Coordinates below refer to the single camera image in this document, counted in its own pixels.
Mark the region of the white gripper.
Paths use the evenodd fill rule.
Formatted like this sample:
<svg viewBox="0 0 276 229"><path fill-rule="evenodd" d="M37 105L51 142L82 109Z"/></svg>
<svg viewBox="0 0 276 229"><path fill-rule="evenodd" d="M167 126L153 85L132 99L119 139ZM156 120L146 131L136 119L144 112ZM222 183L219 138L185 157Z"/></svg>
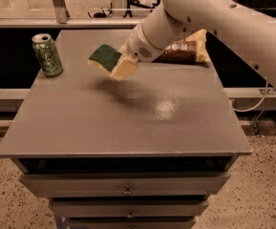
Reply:
<svg viewBox="0 0 276 229"><path fill-rule="evenodd" d="M128 54L141 62L157 59L166 46L164 33L157 22L143 19L131 31L127 41L119 48L121 54ZM121 59L113 68L110 77L121 81L138 70L138 66L129 59Z"/></svg>

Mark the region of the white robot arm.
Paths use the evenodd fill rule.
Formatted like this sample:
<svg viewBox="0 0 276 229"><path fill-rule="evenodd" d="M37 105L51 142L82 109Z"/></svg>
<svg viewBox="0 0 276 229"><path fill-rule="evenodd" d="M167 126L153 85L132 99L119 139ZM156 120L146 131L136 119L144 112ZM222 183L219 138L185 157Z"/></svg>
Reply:
<svg viewBox="0 0 276 229"><path fill-rule="evenodd" d="M205 29L276 88L276 19L233 0L161 0L119 49L113 74L122 79L176 40Z"/></svg>

